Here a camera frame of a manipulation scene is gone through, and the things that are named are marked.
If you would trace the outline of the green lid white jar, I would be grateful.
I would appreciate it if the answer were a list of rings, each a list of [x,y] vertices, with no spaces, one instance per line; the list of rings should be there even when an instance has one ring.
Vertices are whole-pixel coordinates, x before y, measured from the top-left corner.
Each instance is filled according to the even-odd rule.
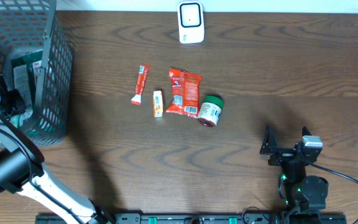
[[[197,121],[203,126],[213,128],[217,125],[224,102],[220,97],[207,95],[201,104],[200,112],[198,113]]]

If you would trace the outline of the orange red snack pouch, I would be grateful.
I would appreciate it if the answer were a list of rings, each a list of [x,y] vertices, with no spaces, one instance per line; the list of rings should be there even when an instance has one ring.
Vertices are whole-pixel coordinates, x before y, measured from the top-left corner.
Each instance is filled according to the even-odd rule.
[[[173,101],[166,109],[166,112],[197,118],[201,75],[171,68],[169,77],[172,84]]]

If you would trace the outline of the small orange juice box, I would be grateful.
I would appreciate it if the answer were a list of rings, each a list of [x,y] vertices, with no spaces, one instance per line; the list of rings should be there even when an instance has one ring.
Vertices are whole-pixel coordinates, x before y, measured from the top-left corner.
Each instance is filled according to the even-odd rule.
[[[161,118],[163,116],[163,96],[161,90],[153,92],[154,117]]]

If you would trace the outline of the red snack stick packet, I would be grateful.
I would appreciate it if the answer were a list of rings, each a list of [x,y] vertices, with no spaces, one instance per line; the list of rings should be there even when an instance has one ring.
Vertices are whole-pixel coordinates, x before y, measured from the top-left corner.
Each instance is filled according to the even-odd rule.
[[[131,99],[133,105],[141,105],[142,94],[145,88],[145,83],[149,75],[150,67],[146,64],[139,66],[139,75],[135,86],[135,95]]]

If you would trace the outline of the green snack packet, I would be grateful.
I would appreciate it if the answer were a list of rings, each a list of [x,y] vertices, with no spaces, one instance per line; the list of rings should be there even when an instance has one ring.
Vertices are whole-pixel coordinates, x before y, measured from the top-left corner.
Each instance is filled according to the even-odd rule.
[[[31,90],[31,97],[32,97],[32,109],[27,110],[25,107],[25,111],[19,115],[19,122],[18,127],[22,126],[29,118],[32,116],[34,112],[34,103],[35,103],[35,92],[36,92],[36,85],[38,77],[41,74],[40,68],[42,65],[42,50],[38,50],[35,52],[26,53],[21,57],[16,57],[11,60],[12,71],[13,68],[26,65],[27,66],[27,73],[29,76],[29,83],[30,83],[30,90]]]

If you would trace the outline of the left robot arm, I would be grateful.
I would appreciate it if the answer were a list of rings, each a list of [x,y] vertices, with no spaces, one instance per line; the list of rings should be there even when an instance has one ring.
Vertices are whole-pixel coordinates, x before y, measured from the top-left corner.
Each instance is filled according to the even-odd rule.
[[[32,198],[66,223],[114,223],[90,199],[58,180],[39,148],[8,120],[25,109],[20,93],[9,91],[0,78],[0,192]]]

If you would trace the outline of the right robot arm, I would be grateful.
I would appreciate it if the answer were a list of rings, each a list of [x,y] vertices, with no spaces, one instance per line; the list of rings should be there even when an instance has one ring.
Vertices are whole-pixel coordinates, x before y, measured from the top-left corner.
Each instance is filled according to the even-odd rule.
[[[302,128],[301,141],[292,148],[279,147],[273,127],[267,126],[260,153],[269,155],[270,166],[281,167],[279,196],[287,208],[272,215],[270,223],[321,223],[320,211],[326,208],[328,181],[306,174],[306,166],[316,161],[323,149],[320,137]]]

